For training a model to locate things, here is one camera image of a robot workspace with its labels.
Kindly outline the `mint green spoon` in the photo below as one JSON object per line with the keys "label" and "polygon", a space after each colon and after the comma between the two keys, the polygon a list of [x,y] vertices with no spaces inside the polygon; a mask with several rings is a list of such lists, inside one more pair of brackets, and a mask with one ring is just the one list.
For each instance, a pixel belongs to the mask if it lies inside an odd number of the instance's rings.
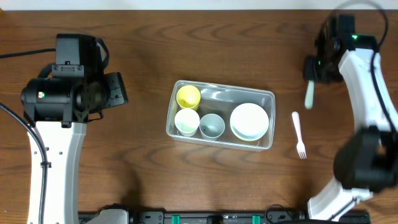
{"label": "mint green spoon", "polygon": [[304,105],[307,110],[310,110],[313,107],[314,92],[315,92],[315,83],[313,80],[309,80],[304,100]]}

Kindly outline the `pink fork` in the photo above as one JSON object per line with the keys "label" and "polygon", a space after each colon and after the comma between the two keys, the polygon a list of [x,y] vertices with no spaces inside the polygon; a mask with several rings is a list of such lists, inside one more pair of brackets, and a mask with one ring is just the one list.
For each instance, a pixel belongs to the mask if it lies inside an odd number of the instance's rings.
{"label": "pink fork", "polygon": [[307,155],[306,155],[305,145],[304,145],[303,139],[302,139],[302,130],[301,130],[301,125],[300,125],[300,117],[299,117],[299,114],[296,111],[292,112],[292,121],[293,121],[293,124],[294,124],[296,136],[297,136],[296,149],[297,149],[299,158],[306,159]]}

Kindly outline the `white bowl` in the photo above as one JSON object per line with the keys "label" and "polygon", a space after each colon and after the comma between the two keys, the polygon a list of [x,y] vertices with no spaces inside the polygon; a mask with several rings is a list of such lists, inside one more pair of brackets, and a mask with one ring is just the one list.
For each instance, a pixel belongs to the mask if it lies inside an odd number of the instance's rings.
{"label": "white bowl", "polygon": [[229,125],[233,134],[243,141],[257,141],[269,129],[266,111],[254,103],[243,103],[231,113]]}

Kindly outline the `yellow cup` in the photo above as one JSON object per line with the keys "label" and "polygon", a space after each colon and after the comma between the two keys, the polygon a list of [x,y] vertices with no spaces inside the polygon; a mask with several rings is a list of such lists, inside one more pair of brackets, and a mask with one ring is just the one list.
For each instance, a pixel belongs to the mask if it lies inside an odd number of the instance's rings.
{"label": "yellow cup", "polygon": [[200,104],[201,92],[193,85],[185,85],[177,92],[176,100],[181,109],[196,111]]}

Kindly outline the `white cup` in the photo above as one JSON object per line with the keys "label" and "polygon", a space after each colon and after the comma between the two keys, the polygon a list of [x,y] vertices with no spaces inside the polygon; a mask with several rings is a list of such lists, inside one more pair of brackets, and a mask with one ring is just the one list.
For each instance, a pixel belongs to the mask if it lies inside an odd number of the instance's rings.
{"label": "white cup", "polygon": [[192,109],[182,109],[175,115],[174,123],[183,136],[193,136],[200,124],[198,113]]}

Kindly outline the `clear plastic container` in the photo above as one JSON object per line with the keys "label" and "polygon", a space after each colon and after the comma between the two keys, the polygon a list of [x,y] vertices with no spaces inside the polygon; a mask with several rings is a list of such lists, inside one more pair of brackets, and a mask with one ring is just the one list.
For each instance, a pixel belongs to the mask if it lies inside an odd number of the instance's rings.
{"label": "clear plastic container", "polygon": [[[197,131],[193,136],[187,137],[175,127],[175,115],[181,110],[176,97],[181,87],[192,85],[201,91],[201,100],[197,113],[199,117],[214,113],[222,117],[226,128],[224,133],[216,140],[203,139]],[[236,137],[230,128],[230,116],[233,110],[243,103],[259,105],[269,117],[269,128],[265,135],[256,141],[244,141]],[[174,140],[202,144],[212,147],[240,149],[246,151],[265,151],[271,148],[275,130],[275,94],[267,90],[258,90],[240,86],[222,85],[216,83],[178,80],[172,90],[166,122],[166,133]]]}

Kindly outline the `grey cup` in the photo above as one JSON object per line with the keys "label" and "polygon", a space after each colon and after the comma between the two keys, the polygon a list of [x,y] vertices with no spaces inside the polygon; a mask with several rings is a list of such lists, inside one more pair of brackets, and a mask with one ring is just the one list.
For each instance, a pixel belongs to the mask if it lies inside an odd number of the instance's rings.
{"label": "grey cup", "polygon": [[225,122],[217,114],[206,114],[200,119],[200,132],[203,139],[217,140],[225,131]]}

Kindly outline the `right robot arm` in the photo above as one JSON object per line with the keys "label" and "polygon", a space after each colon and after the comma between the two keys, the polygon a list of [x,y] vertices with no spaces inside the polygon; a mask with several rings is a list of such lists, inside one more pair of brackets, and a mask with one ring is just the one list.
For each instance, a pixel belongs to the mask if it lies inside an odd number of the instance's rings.
{"label": "right robot arm", "polygon": [[338,151],[333,178],[308,203],[312,220],[338,221],[361,201],[397,185],[397,110],[380,69],[380,45],[353,28],[324,28],[317,54],[305,60],[305,107],[313,105],[315,82],[345,82],[354,134]]}

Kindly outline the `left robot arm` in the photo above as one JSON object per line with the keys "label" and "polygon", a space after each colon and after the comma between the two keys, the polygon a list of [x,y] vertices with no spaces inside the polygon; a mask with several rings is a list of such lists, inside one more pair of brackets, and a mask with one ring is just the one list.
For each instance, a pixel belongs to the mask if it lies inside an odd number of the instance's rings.
{"label": "left robot arm", "polygon": [[79,163],[90,115],[128,102],[119,72],[34,78],[21,94],[31,151],[28,223],[78,223]]}

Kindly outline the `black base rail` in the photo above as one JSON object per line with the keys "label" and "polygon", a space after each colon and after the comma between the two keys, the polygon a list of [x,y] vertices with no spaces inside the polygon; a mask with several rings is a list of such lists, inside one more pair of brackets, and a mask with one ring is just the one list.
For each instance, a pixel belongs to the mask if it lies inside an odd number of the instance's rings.
{"label": "black base rail", "polygon": [[215,213],[172,213],[161,210],[139,211],[131,210],[120,204],[103,207],[103,211],[117,208],[128,212],[127,224],[371,224],[370,215],[364,210],[354,210],[333,220],[311,220],[303,210],[285,208],[281,205],[271,205],[264,212],[227,211]]}

